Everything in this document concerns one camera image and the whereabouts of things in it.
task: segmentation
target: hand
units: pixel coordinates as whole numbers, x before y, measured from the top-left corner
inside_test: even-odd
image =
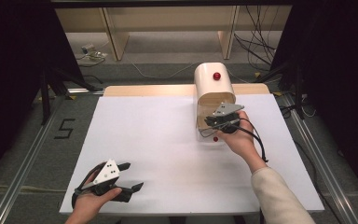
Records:
[[[241,119],[240,126],[252,133],[254,128],[249,121],[248,115],[243,110],[237,111],[237,113]],[[233,152],[246,161],[252,173],[260,168],[267,167],[266,163],[258,155],[255,149],[254,138],[250,134],[241,130],[237,130],[234,133],[218,131],[216,136],[223,139]]]
[[[94,172],[85,182],[85,184],[88,184],[93,179],[95,179],[98,173],[99,171]],[[101,196],[97,196],[92,192],[85,192],[80,194],[77,197],[74,211],[72,212],[71,216],[68,217],[65,223],[79,224],[90,222],[95,216],[97,216],[101,207],[105,203],[116,198],[120,192],[121,188],[115,188],[107,191],[104,195]]]

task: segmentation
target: black tape marking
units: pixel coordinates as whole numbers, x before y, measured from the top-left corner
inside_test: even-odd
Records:
[[[69,138],[71,136],[71,133],[72,133],[72,131],[74,129],[73,128],[63,128],[63,124],[66,121],[75,121],[75,119],[63,119],[62,122],[61,122],[61,126],[60,126],[59,131],[67,131],[68,134],[66,136],[55,136],[54,139],[66,139],[66,138]]]

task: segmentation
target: white tabletop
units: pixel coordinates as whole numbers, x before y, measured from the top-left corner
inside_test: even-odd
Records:
[[[237,95],[278,171],[309,211],[324,207],[271,94]],[[130,162],[117,184],[145,182],[129,203],[109,202],[115,216],[237,215],[259,211],[245,162],[224,143],[197,141],[192,96],[102,97],[60,212],[88,171],[108,159]]]

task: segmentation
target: cream sweater sleeve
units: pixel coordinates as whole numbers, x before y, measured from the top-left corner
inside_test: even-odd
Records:
[[[283,178],[266,167],[252,175],[252,187],[268,224],[315,223]]]

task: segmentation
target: red button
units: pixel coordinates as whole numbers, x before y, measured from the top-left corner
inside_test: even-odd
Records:
[[[220,79],[220,77],[221,77],[221,76],[220,76],[220,73],[213,73],[213,79],[214,79],[214,80],[217,81],[217,80]]]

